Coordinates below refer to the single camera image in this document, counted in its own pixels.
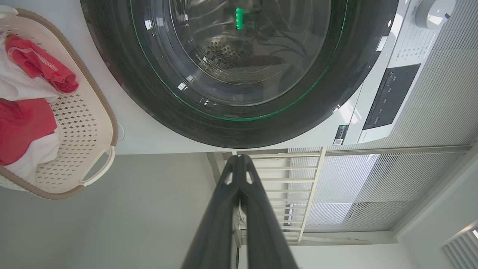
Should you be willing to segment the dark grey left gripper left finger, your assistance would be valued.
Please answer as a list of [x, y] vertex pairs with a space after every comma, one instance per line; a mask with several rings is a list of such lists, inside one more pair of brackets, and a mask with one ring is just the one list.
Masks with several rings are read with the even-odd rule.
[[239, 203], [239, 160], [239, 155], [228, 159], [181, 268], [230, 268], [233, 211]]

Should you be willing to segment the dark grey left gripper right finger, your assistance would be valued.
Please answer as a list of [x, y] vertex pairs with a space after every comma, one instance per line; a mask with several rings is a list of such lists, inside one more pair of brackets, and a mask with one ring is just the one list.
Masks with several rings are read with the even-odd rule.
[[249, 269], [297, 269], [252, 159], [239, 156], [239, 197], [246, 214]]

